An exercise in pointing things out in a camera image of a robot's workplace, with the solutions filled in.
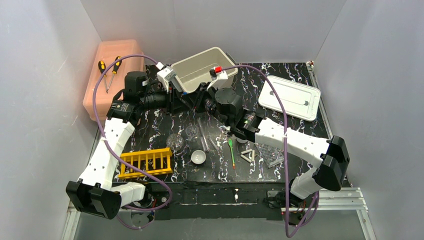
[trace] table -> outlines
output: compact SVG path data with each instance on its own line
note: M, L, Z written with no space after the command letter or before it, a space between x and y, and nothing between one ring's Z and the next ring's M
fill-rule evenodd
M305 63L253 63L252 66L262 70L266 75L274 75L297 83L312 86L311 78ZM150 79L156 78L157 69L150 65L146 67L146 73ZM264 85L264 79L250 69L239 69L234 76L232 88L242 96L244 107L264 113L266 117L283 124L283 114L263 108L258 105L258 97ZM216 140L218 151L206 153L206 162L203 165L195 165L190 161L191 153L200 149L200 141L196 144L185 142L182 152L171 157L173 173L158 175L164 182L283 182L283 164L268 168L264 159L258 156L254 162L249 164L240 157L240 153L247 149L259 151L252 142L238 143L233 138L233 149L235 159L235 170L233 169L228 138L223 133L224 126L207 113L183 112L168 116L163 110L146 111L141 124L136 127L135 133L124 147L123 153L160 149L166 147L166 139L171 134L181 134L185 139L185 129L189 124L194 124L200 118L206 135ZM329 134L325 122L318 110L314 121L305 121L296 117L288 116L288 126L294 130L319 138L328 138ZM311 165L299 157L289 154L288 156L289 179L306 172ZM116 169L114 180L118 179L120 168Z

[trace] yellow plastic rack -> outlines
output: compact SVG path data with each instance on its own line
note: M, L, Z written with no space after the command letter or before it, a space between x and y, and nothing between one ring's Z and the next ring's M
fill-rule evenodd
M145 165L145 172L150 175L159 175L159 174L171 174L173 171L171 169L171 156L172 152L169 147L146 150L146 151L135 151L122 153L120 158L125 162L140 168L142 162ZM160 158L160 169L156 167L156 159ZM166 168L164 168L164 158L166 158ZM149 160L152 160L153 170L149 170ZM120 174L118 175L119 179L132 179L138 177L144 177L145 175L139 172L134 172L132 169L129 170L129 173L125 173L125 165L120 165Z

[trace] white tray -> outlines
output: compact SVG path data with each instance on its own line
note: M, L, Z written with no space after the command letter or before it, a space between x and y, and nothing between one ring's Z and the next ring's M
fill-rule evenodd
M290 81L277 76L268 76L278 93L288 115L313 121L317 118L321 91L318 88ZM281 107L267 81L260 92L259 104L268 109L282 113Z

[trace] robotic arm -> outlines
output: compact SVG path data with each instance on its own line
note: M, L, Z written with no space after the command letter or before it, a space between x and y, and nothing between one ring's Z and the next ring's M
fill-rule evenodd
M212 81L201 83L192 93L179 91L170 79L172 69L163 67L157 76L164 90L148 93L150 85L144 72L129 72L125 88L113 98L105 122L105 135L116 155L121 155L126 142L140 123L146 110L164 109L173 115L183 111L208 112L242 140L282 148L287 138L288 153L312 164L312 168L290 181L290 202L300 203L310 194L324 188L339 191L349 165L349 154L342 138L331 140L309 136L292 129L284 136L284 127L263 114L243 108L242 98L231 88L220 88L226 80L225 71L212 69ZM100 139L88 166L77 182L69 181L66 193L80 212L107 219L114 218L122 206L145 198L146 187L128 182L112 187L117 159Z

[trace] white bowl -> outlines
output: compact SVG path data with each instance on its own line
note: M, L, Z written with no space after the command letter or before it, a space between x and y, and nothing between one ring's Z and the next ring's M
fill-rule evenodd
M191 161L194 164L202 164L206 160L206 154L202 150L196 150L191 154Z

